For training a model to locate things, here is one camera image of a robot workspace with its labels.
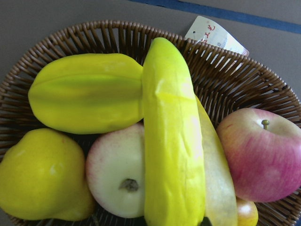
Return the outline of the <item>yellow starfruit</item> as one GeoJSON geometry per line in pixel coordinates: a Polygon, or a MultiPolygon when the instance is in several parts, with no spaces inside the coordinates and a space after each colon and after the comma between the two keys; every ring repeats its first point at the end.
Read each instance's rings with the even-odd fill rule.
{"type": "Polygon", "coordinates": [[[143,68],[124,54],[81,54],[37,74],[28,99],[44,125],[73,134],[106,133],[143,118],[143,68]]]}

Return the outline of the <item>yellow lemon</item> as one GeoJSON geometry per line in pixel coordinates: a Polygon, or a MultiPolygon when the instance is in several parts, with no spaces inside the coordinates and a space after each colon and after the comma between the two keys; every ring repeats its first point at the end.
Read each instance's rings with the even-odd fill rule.
{"type": "Polygon", "coordinates": [[[95,201],[87,186],[81,147],[52,129],[26,133],[0,164],[0,206],[26,220],[88,218],[95,201]]]}

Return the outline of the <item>red pink apple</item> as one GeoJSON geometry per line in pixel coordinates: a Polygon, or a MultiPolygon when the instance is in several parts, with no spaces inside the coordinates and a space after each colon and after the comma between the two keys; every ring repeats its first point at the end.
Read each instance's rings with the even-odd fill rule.
{"type": "Polygon", "coordinates": [[[301,186],[301,129],[265,110],[239,109],[217,127],[236,196],[273,202],[301,186]]]}

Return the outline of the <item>yellow orange pear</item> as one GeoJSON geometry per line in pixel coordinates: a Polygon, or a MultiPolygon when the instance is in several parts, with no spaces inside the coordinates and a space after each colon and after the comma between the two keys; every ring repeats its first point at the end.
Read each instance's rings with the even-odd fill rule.
{"type": "Polygon", "coordinates": [[[259,215],[254,202],[236,198],[238,210],[238,226],[256,226],[259,215]]]}

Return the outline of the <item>white basket tag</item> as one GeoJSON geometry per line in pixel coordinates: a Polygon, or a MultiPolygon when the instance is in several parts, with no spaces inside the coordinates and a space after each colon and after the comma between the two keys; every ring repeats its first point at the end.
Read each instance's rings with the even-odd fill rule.
{"type": "Polygon", "coordinates": [[[184,37],[236,52],[244,56],[249,55],[249,51],[228,31],[215,21],[203,16],[196,17],[184,37]]]}

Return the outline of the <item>yellow banana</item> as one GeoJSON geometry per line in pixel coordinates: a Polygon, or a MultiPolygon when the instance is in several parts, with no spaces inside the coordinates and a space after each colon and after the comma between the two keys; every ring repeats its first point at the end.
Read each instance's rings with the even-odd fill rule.
{"type": "Polygon", "coordinates": [[[213,226],[236,226],[238,211],[228,162],[211,120],[197,98],[206,176],[205,216],[213,226]]]}
{"type": "Polygon", "coordinates": [[[149,226],[198,226],[205,170],[197,100],[179,50],[155,38],[143,64],[144,217],[149,226]]]}

